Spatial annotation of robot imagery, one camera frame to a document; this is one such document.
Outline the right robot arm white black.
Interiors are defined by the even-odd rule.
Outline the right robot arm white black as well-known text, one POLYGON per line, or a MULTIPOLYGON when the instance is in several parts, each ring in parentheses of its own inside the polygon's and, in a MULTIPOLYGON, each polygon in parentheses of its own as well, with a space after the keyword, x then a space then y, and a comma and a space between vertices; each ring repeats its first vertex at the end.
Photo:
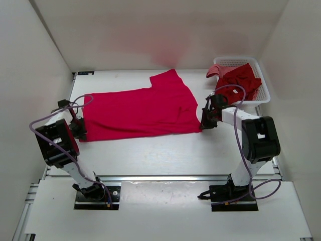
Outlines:
POLYGON ((249 114, 235 105, 229 105, 225 96, 212 94, 206 98, 206 105, 202 108, 200 129, 216 128, 218 122, 234 127, 242 158, 229 175, 225 188, 227 198, 236 201, 244 193, 242 187, 248 186, 250 178, 280 154, 281 147, 272 117, 249 114))

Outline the salmon pink t shirt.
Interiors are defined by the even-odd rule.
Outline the salmon pink t shirt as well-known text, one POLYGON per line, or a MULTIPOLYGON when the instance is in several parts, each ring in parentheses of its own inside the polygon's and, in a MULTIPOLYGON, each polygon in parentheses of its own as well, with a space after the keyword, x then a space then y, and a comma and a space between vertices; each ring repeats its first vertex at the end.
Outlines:
POLYGON ((209 68, 209 70, 206 74, 206 77, 210 78, 213 76, 218 76, 219 78, 221 78, 225 74, 226 74, 226 67, 218 65, 218 64, 214 64, 209 68))

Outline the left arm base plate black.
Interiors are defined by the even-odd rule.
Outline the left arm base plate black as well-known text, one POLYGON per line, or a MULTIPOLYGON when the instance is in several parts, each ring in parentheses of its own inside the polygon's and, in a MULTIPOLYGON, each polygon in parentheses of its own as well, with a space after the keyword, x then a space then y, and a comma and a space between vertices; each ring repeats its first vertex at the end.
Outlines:
POLYGON ((111 199, 105 190, 98 191, 94 196, 85 197, 76 184, 73 184, 73 188, 77 191, 75 210, 119 210, 121 186, 107 186, 111 199))

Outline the small dark label sticker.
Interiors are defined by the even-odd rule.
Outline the small dark label sticker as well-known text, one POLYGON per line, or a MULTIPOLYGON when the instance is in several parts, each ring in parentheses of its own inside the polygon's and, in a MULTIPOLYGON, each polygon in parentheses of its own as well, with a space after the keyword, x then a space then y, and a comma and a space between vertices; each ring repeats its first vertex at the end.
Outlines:
POLYGON ((94 71, 78 71, 77 76, 94 75, 94 71))

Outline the dark red t shirt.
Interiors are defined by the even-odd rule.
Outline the dark red t shirt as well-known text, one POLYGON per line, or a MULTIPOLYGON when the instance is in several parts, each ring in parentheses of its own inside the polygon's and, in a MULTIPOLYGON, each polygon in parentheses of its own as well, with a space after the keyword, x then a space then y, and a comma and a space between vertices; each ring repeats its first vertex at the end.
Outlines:
POLYGON ((216 94, 221 94, 228 99, 228 104, 241 101, 243 99, 243 90, 245 90, 245 101, 252 101, 256 95, 262 81, 260 78, 256 78, 249 63, 239 66, 227 72, 223 77, 219 78, 216 89, 222 86, 219 90, 216 90, 216 94))

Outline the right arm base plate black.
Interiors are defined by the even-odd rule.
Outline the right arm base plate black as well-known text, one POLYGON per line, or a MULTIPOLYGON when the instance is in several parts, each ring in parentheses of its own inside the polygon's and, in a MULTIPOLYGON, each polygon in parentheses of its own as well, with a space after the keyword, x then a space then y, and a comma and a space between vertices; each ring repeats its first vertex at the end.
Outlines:
POLYGON ((199 200, 210 200, 212 212, 258 211, 257 201, 248 193, 248 187, 236 188, 228 184, 210 185, 198 195, 199 200))

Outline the aluminium frame rail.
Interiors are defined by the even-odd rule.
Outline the aluminium frame rail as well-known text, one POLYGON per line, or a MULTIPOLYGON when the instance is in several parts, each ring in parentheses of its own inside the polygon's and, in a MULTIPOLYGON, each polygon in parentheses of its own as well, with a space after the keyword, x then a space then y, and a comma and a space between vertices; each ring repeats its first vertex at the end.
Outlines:
POLYGON ((198 195, 222 175, 111 176, 121 187, 119 210, 75 210, 68 177, 31 186, 14 240, 312 240, 291 182, 257 189, 258 211, 213 212, 198 195))

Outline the white plastic laundry basket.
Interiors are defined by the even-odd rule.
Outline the white plastic laundry basket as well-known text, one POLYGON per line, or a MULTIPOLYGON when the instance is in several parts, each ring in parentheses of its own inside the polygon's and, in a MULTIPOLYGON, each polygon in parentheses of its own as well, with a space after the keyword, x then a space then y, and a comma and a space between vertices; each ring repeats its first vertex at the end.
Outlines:
POLYGON ((265 80, 254 58, 217 57, 214 64, 218 68, 213 74, 219 76, 217 93, 227 96, 229 104, 240 104, 240 109, 248 111, 270 102, 265 80))

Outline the magenta t shirt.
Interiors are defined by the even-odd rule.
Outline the magenta t shirt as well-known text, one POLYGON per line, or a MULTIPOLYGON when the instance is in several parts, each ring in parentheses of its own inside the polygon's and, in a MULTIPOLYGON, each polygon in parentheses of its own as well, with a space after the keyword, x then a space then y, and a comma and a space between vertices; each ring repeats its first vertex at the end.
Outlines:
POLYGON ((150 88, 85 97, 87 141, 201 132, 198 104, 174 69, 150 77, 150 83, 150 88))

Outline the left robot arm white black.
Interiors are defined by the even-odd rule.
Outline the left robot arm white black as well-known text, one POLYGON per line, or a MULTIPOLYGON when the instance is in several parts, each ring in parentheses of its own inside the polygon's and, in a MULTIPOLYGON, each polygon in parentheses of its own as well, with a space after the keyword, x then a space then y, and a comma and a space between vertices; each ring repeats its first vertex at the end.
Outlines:
POLYGON ((105 188, 94 172, 85 170, 78 156, 80 151, 76 140, 87 140, 84 118, 78 117, 73 103, 64 99, 58 102, 58 108, 40 120, 29 125, 36 135, 44 161, 69 174, 75 181, 73 188, 85 198, 94 201, 103 199, 105 188))

